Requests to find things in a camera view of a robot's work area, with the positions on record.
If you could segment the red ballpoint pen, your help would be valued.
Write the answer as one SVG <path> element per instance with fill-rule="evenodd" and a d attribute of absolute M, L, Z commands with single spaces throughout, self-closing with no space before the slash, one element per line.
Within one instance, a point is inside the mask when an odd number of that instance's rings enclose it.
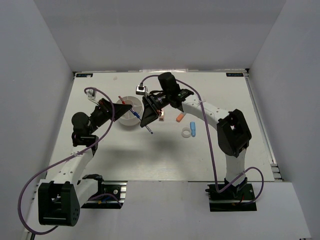
<path fill-rule="evenodd" d="M 120 101 L 121 101 L 121 103 L 122 103 L 123 105 L 126 104 L 125 101 L 123 100 L 123 98 L 122 98 L 121 96 L 118 96 L 118 98 L 120 99 Z"/>

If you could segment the orange grey marker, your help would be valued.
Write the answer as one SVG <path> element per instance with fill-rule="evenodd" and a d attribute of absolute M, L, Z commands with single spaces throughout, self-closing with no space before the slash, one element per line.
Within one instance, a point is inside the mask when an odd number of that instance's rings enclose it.
<path fill-rule="evenodd" d="M 185 117 L 186 113 L 185 112 L 181 112 L 177 117 L 176 117 L 176 122 L 180 123 L 183 118 Z"/>

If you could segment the white tape roll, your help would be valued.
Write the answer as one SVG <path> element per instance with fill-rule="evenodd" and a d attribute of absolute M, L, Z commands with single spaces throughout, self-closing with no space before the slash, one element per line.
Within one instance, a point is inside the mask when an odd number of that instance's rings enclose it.
<path fill-rule="evenodd" d="M 192 136 L 192 130 L 189 127 L 184 127 L 181 130 L 181 136 L 183 138 L 190 138 Z"/>

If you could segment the light blue marker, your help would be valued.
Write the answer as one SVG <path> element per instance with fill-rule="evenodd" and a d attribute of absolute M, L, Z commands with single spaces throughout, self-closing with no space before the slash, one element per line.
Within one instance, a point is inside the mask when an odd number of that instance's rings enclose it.
<path fill-rule="evenodd" d="M 191 136 L 196 136 L 196 123 L 194 121 L 190 122 L 190 130 L 191 130 Z"/>

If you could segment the blue pen cap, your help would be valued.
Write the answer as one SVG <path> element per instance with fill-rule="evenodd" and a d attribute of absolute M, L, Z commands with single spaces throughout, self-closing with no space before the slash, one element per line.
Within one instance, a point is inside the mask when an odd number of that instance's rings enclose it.
<path fill-rule="evenodd" d="M 140 118 L 140 115 L 136 111 L 131 109 L 131 112 L 135 117 L 137 117 L 138 119 Z"/>

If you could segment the blue ballpoint pen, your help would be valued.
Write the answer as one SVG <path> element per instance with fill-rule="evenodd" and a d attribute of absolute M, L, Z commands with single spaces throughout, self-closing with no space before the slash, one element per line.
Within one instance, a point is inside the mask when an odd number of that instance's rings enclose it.
<path fill-rule="evenodd" d="M 153 134 L 153 131 L 146 125 L 145 128 L 149 131 L 150 134 Z"/>

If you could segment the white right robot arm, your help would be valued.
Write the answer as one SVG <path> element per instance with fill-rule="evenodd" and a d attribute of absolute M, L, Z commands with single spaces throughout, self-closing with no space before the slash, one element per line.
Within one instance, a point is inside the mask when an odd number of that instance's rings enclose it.
<path fill-rule="evenodd" d="M 224 187 L 217 187 L 216 192 L 225 191 L 229 198 L 238 199 L 243 195 L 248 180 L 245 156 L 252 139 L 244 114 L 238 109 L 227 111 L 203 101 L 200 94 L 190 85 L 181 88 L 182 82 L 171 72 L 161 73 L 157 75 L 157 79 L 160 90 L 148 91 L 142 82 L 136 87 L 136 94 L 142 96 L 144 107 L 140 126 L 145 127 L 154 122 L 160 117 L 164 107 L 171 106 L 203 120 L 209 140 L 209 127 L 213 127 L 217 132 L 218 146 L 226 159 Z"/>

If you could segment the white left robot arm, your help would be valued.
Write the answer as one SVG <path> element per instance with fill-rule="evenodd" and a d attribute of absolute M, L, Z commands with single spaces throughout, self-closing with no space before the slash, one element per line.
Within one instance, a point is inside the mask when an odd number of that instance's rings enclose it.
<path fill-rule="evenodd" d="M 114 122 L 127 113 L 131 104 L 111 104 L 102 98 L 94 111 L 87 115 L 77 112 L 71 118 L 73 153 L 58 174 L 38 188 L 38 221 L 41 225 L 73 227 L 78 222 L 81 207 L 93 197 L 105 196 L 103 177 L 83 175 L 87 164 L 98 150 L 94 132 L 107 121 Z"/>

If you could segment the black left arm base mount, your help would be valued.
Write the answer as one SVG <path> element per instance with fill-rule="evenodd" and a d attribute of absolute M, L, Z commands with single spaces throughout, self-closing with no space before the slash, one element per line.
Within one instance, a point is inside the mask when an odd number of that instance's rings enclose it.
<path fill-rule="evenodd" d="M 104 180 L 99 174 L 83 176 L 76 187 L 83 209 L 121 209 L 127 192 L 127 182 Z"/>

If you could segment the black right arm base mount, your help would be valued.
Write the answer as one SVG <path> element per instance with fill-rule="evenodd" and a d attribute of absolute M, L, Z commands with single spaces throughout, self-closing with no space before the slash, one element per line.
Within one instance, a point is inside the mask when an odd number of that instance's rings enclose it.
<path fill-rule="evenodd" d="M 257 205 L 251 201 L 255 198 L 251 183 L 247 183 L 236 195 L 230 190 L 216 192 L 215 184 L 208 184 L 205 192 L 208 194 L 210 212 L 256 212 Z"/>

